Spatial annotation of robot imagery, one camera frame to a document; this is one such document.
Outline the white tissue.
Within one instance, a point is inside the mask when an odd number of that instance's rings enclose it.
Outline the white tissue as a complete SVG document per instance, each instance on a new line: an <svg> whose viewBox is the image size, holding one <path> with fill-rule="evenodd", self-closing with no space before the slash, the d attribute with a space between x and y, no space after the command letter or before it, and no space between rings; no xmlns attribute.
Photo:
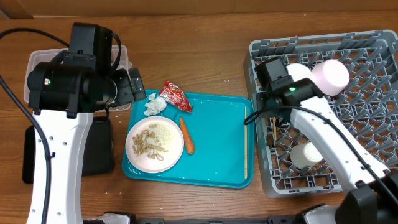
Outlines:
<svg viewBox="0 0 398 224"><path fill-rule="evenodd" d="M145 116L155 116L167 107L167 102L161 96L156 96L156 93L150 94L148 100L145 104Z"/></svg>

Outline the red snack wrapper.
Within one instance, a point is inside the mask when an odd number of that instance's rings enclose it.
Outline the red snack wrapper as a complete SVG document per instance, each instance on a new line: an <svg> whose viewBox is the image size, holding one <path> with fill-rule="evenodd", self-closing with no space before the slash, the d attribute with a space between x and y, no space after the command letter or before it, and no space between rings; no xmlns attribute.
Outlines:
<svg viewBox="0 0 398 224"><path fill-rule="evenodd" d="M180 111L191 113L193 110L193 106L190 104L185 93L177 85L168 80L159 91L159 96Z"/></svg>

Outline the white bowl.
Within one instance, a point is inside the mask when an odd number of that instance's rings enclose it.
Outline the white bowl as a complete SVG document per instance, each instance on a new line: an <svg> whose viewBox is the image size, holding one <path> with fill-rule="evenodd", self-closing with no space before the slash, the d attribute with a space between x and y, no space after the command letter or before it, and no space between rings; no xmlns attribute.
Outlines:
<svg viewBox="0 0 398 224"><path fill-rule="evenodd" d="M308 78L311 81L313 81L313 79L314 79L312 71L305 65L302 65L299 63L291 63L286 66L286 69L287 69L288 74L292 77L294 82L303 80L305 78Z"/></svg>

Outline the pink plate with food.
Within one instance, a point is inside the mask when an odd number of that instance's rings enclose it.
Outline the pink plate with food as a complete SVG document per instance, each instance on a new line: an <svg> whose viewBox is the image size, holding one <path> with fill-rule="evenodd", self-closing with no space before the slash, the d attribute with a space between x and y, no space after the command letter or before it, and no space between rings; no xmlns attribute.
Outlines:
<svg viewBox="0 0 398 224"><path fill-rule="evenodd" d="M181 129L171 119L161 116L138 121L126 137L128 161L141 172L155 174L169 170L180 160L183 150Z"/></svg>

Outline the white cup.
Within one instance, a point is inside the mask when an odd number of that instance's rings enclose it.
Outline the white cup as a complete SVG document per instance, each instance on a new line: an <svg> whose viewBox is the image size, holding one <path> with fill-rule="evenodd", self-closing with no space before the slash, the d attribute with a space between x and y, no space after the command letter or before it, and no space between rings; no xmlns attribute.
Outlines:
<svg viewBox="0 0 398 224"><path fill-rule="evenodd" d="M308 142L294 146L290 152L290 159L296 168L303 169L318 164L323 157L313 143Z"/></svg>

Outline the pink bowl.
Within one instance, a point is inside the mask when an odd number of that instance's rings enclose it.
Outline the pink bowl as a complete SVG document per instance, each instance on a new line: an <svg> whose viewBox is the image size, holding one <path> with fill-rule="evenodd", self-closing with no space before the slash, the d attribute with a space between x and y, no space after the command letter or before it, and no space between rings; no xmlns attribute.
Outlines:
<svg viewBox="0 0 398 224"><path fill-rule="evenodd" d="M313 82L328 96L338 95L349 83L349 71L338 60L330 59L314 66Z"/></svg>

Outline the orange carrot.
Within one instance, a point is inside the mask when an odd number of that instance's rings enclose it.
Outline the orange carrot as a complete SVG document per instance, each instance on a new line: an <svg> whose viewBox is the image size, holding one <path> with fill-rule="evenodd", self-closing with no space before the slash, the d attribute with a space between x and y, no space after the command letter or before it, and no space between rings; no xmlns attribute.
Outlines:
<svg viewBox="0 0 398 224"><path fill-rule="evenodd" d="M193 140L190 136L190 133L188 132L188 129L187 129L186 124L182 117L179 118L179 124L180 124L181 132L183 134L183 140L184 140L186 152L188 154L194 154L195 146L194 146Z"/></svg>

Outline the wooden chopstick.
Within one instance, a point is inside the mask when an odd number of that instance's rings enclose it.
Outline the wooden chopstick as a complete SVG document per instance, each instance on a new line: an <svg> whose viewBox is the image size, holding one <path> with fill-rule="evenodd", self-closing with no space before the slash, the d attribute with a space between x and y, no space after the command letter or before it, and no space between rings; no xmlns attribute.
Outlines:
<svg viewBox="0 0 398 224"><path fill-rule="evenodd" d="M247 107L244 108L244 117L247 118ZM244 178L248 178L248 127L244 124Z"/></svg>
<svg viewBox="0 0 398 224"><path fill-rule="evenodd" d="M277 126L276 126L276 117L273 117L272 118L272 130L273 130L273 137L274 137L274 140L276 141L277 140Z"/></svg>

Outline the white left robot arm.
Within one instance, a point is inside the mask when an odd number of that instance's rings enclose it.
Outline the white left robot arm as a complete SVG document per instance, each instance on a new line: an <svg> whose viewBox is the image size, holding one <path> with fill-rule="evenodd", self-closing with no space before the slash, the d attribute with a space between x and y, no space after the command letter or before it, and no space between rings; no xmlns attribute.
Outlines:
<svg viewBox="0 0 398 224"><path fill-rule="evenodd" d="M29 223L82 223L80 192L86 140L95 112L143 100L136 68L112 57L112 30L76 22L68 50L27 78L35 121Z"/></svg>

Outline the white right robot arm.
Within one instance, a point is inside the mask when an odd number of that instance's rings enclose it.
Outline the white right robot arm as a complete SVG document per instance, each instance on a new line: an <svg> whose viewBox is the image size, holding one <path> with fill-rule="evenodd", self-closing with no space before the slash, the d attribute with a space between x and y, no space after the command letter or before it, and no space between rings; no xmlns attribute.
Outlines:
<svg viewBox="0 0 398 224"><path fill-rule="evenodd" d="M294 223L397 223L397 174L375 159L331 110L326 96L336 96L349 72L330 59L312 69L285 65L276 57L256 65L261 114L280 117L301 131L335 173L345 199L338 207L317 205L296 214Z"/></svg>

